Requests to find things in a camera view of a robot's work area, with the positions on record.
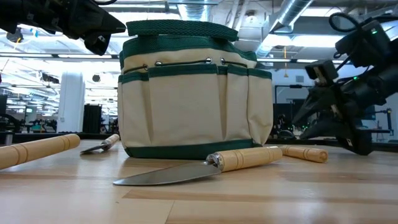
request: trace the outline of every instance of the bag pocket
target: bag pocket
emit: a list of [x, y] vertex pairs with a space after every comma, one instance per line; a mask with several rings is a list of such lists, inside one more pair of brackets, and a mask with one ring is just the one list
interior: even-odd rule
[[235, 65], [219, 67], [220, 76], [226, 75], [225, 99], [222, 108], [224, 112], [224, 140], [249, 139], [248, 124], [248, 91], [249, 77], [248, 70]]
[[250, 135], [255, 143], [265, 144], [272, 128], [271, 72], [249, 68], [248, 121]]
[[222, 141], [217, 66], [149, 68], [153, 146]]
[[122, 75], [119, 117], [120, 133], [127, 147], [150, 146], [152, 138], [152, 114], [150, 108], [148, 73], [130, 72]]

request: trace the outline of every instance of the ceiling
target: ceiling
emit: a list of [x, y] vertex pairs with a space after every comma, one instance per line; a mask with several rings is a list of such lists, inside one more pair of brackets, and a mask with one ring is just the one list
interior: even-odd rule
[[[165, 9], [162, 5], [159, 6], [158, 2], [145, 2], [136, 4], [132, 0], [119, 0], [116, 4], [106, 6], [104, 9], [110, 12], [114, 17], [126, 23], [127, 21], [136, 21], [143, 19], [186, 19], [189, 15], [185, 15], [182, 10], [186, 12], [192, 10], [188, 6], [181, 4], [174, 4], [177, 1], [169, 1], [170, 11], [164, 13]], [[192, 5], [199, 7], [197, 10], [208, 11], [206, 16], [202, 16], [201, 20], [207, 20], [218, 24], [226, 25], [231, 19], [234, 19], [233, 24], [237, 24], [244, 5], [244, 1], [239, 2], [238, 10], [235, 18], [232, 18], [231, 12], [236, 1], [207, 1], [209, 5]], [[262, 28], [267, 16], [272, 15], [280, 9], [282, 1], [258, 1], [253, 0], [247, 3], [246, 13], [242, 16], [242, 23], [239, 29], [239, 41], [235, 42], [235, 46], [241, 50], [255, 51], [261, 44], [264, 33]], [[297, 27], [307, 30], [312, 35], [321, 32], [319, 27], [312, 27], [311, 21], [315, 18], [327, 17], [334, 12], [344, 11], [352, 15], [364, 15], [372, 13], [376, 10], [383, 8], [397, 9], [397, 1], [325, 1], [315, 0], [311, 6], [302, 14], [302, 17], [297, 20]], [[398, 35], [398, 26], [392, 24], [388, 27], [387, 34], [394, 38]], [[43, 114], [56, 113], [59, 102], [59, 85], [44, 82], [42, 80], [43, 73], [51, 77], [59, 79], [61, 82], [62, 73], [67, 71], [68, 68], [78, 69], [84, 74], [86, 81], [86, 103], [101, 104], [103, 111], [109, 114], [116, 114], [116, 100], [117, 93], [115, 87], [120, 72], [120, 66], [117, 59], [102, 59], [95, 58], [82, 58], [86, 54], [91, 54], [85, 48], [82, 40], [71, 40], [61, 33], [55, 35], [48, 34], [46, 31], [36, 27], [29, 27], [20, 25], [21, 32], [24, 40], [15, 44], [6, 39], [6, 32], [0, 29], [0, 69], [2, 69], [2, 83], [0, 88], [3, 94], [9, 95], [9, 105], [39, 105], [39, 111]], [[335, 52], [333, 45], [336, 41], [329, 41], [327, 47], [313, 46], [314, 41], [300, 42], [298, 40], [301, 34], [283, 34], [275, 35], [276, 42], [282, 44], [275, 44], [272, 46], [269, 56], [274, 58], [301, 58], [301, 59], [322, 59], [331, 58]], [[283, 45], [284, 38], [288, 37], [288, 46]], [[106, 55], [118, 55], [122, 50], [123, 42], [127, 41], [127, 32], [122, 34], [114, 34], [109, 43]], [[16, 58], [5, 57], [4, 53], [20, 53], [20, 54], [80, 54], [80, 58]], [[93, 81], [93, 75], [101, 77], [100, 82]], [[15, 88], [11, 85], [27, 85], [24, 88]], [[10, 110], [18, 111], [19, 108], [10, 108]]]

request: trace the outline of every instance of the metal grommet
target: metal grommet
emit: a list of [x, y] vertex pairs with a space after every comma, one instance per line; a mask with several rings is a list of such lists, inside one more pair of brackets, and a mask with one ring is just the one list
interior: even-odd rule
[[206, 62], [205, 63], [212, 63], [212, 62], [213, 62], [212, 58], [210, 58], [210, 57], [206, 58]]

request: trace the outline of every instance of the green handle strap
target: green handle strap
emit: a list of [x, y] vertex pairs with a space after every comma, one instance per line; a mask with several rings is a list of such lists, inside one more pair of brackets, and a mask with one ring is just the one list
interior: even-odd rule
[[187, 35], [238, 40], [238, 32], [211, 22], [180, 21], [175, 19], [127, 22], [129, 36], [133, 35]]

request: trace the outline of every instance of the wooden surface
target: wooden surface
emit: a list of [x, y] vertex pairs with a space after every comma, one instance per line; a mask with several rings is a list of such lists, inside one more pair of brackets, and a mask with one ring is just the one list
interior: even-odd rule
[[112, 181], [187, 161], [128, 158], [101, 141], [0, 170], [1, 223], [398, 223], [398, 154], [329, 151], [326, 164], [291, 157], [184, 184]]

